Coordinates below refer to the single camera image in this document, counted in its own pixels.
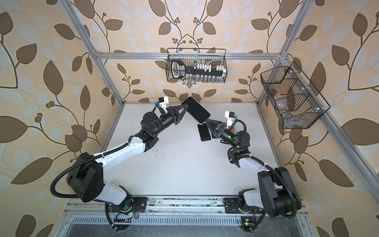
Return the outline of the phone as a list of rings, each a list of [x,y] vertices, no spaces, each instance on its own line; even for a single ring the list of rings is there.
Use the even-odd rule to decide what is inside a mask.
[[[208,126],[204,123],[204,124],[198,124],[197,127],[198,127],[198,131],[200,135],[200,140],[202,142],[210,141],[211,135],[210,135]]]
[[[182,105],[187,105],[187,112],[199,123],[203,124],[210,118],[210,113],[202,107],[193,97],[188,97]]]

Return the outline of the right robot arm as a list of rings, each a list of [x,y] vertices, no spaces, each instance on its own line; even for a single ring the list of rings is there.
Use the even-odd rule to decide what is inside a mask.
[[[253,156],[249,151],[250,135],[246,124],[239,119],[235,122],[243,126],[237,134],[218,120],[208,119],[206,125],[214,137],[231,146],[227,151],[229,162],[258,180],[258,189],[245,189],[238,193],[239,211],[249,213],[254,208],[260,208],[270,217],[296,217],[302,204],[289,171],[284,167],[273,168]]]

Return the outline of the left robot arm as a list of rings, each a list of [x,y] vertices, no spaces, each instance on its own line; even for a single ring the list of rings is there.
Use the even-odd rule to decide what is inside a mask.
[[[147,152],[159,140],[158,135],[172,124],[179,124],[188,106],[159,107],[144,114],[141,130],[128,141],[107,151],[89,155],[83,153],[75,164],[52,181],[50,192],[59,198],[79,198],[82,202],[103,201],[114,205],[127,202],[132,195],[123,186],[114,186],[104,180],[104,175],[126,160]]]

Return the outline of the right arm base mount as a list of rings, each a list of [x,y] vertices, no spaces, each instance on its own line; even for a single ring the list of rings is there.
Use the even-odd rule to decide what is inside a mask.
[[[246,233],[253,233],[262,223],[266,212],[264,209],[248,206],[242,196],[224,198],[223,204],[226,214],[246,214],[241,217],[240,228]]]

